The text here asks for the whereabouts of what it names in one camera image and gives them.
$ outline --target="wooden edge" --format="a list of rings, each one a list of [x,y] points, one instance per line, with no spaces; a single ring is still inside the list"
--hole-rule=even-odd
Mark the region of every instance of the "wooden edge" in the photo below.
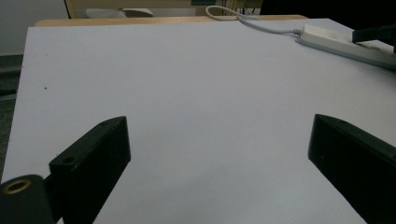
[[[283,21],[283,20],[303,20],[308,19],[301,15],[260,15],[255,16],[263,21]],[[197,17],[153,17],[153,18],[115,18],[115,19],[64,19],[64,20],[43,20],[38,21],[36,27],[49,26],[96,26],[96,25],[128,25],[128,24],[162,24],[162,23],[182,23],[214,21],[207,16]]]

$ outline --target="white table surface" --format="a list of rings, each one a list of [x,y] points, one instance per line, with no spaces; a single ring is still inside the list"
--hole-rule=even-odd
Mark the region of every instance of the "white table surface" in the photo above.
[[[238,21],[29,28],[3,182],[49,175],[85,132],[126,116],[132,161],[95,223],[365,223],[308,160],[312,122],[395,145],[396,74],[294,40]]]

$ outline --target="floor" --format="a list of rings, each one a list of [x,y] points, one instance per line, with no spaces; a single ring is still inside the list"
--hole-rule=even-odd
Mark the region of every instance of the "floor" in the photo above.
[[[8,139],[16,102],[15,92],[20,81],[21,63],[22,55],[0,57],[0,181],[7,155]]]

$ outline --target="white power strip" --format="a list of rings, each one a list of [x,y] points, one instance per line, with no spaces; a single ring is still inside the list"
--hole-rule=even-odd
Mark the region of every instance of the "white power strip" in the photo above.
[[[393,46],[377,40],[354,44],[351,35],[306,24],[296,42],[363,63],[396,70],[396,54],[393,53]]]

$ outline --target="black plastic part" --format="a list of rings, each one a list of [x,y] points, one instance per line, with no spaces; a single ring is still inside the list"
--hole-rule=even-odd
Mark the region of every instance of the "black plastic part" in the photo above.
[[[93,223],[131,160],[127,120],[109,119],[83,135],[49,163],[52,202],[64,223]]]
[[[367,223],[396,223],[395,147],[348,122],[315,115],[308,158]]]
[[[23,175],[8,180],[0,190],[0,223],[55,223],[41,176]]]
[[[393,53],[396,53],[396,23],[374,28],[360,29],[352,32],[352,42],[380,40],[393,46]]]

